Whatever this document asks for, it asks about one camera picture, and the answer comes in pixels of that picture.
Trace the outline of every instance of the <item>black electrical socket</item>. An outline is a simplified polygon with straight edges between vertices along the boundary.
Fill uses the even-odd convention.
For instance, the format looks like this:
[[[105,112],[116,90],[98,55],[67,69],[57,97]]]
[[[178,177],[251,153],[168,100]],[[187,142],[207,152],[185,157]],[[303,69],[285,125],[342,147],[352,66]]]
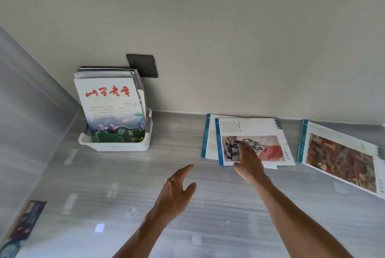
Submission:
[[[158,71],[155,65],[155,59],[149,54],[126,54],[131,68],[137,68],[141,77],[157,78]]]

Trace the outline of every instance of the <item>glossy tile floor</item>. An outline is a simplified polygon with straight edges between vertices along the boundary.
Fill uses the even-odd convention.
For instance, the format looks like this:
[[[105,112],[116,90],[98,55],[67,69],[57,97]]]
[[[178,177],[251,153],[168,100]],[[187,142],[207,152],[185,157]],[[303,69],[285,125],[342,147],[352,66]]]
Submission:
[[[189,163],[195,169],[185,183],[196,182],[196,193],[151,257],[288,257],[254,189],[233,168],[201,158],[205,119],[154,113],[147,152],[103,153],[77,144],[85,127],[79,115],[31,195],[48,203],[18,258],[111,257],[140,225],[166,179]],[[385,145],[382,126],[322,124]],[[296,158],[301,121],[282,120],[282,126]],[[385,200],[299,163],[266,171],[355,257],[383,257]],[[65,206],[68,198],[73,207]],[[99,224],[101,233],[95,232]]]

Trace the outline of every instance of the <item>white basket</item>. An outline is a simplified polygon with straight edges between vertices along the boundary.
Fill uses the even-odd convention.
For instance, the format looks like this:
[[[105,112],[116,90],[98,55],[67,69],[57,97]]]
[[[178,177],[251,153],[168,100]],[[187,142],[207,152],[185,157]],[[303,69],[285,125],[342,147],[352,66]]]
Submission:
[[[152,133],[152,110],[149,109],[146,134],[140,143],[93,143],[89,135],[81,133],[79,136],[79,144],[86,144],[99,152],[107,151],[147,151],[150,147]]]

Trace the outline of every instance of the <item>blue spine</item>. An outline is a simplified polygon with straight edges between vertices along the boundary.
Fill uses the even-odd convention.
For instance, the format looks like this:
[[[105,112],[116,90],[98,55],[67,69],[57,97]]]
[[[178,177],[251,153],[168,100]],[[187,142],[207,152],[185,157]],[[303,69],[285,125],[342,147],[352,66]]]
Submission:
[[[306,130],[307,129],[308,129],[308,120],[304,120],[302,123],[300,147],[298,148],[298,158],[297,158],[297,161],[300,163],[302,163],[302,160],[303,160],[303,149],[305,146]]]
[[[208,137],[209,137],[210,116],[211,116],[211,114],[208,113],[208,114],[207,114],[207,118],[206,118],[205,137],[203,138],[202,158],[205,158],[205,157],[206,157],[207,139],[208,139]]]
[[[221,142],[221,134],[219,132],[219,119],[215,119],[215,128],[217,132],[217,144],[218,144],[218,163],[219,166],[223,166],[223,153],[222,153],[222,142]]]

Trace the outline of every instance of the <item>red chinese calligraphy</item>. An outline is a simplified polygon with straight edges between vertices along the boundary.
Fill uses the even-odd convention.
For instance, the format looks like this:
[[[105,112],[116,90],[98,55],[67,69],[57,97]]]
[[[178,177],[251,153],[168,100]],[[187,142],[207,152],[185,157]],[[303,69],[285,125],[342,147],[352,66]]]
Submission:
[[[107,96],[107,92],[106,92],[107,88],[103,87],[103,88],[99,88],[99,90],[101,91],[101,94],[103,96]]]
[[[92,95],[92,94],[96,94],[96,96],[97,96],[97,91],[96,91],[96,90],[93,90],[92,92],[86,92],[86,93],[85,93],[85,96],[86,96],[86,97],[89,97],[89,96]]]
[[[130,90],[128,90],[127,86],[123,86],[123,90],[121,92],[124,92],[124,94],[130,97]]]
[[[116,88],[115,86],[112,86],[112,91],[110,91],[110,94],[113,94],[113,95],[116,95],[116,96],[119,96],[119,93],[118,93],[118,88]]]

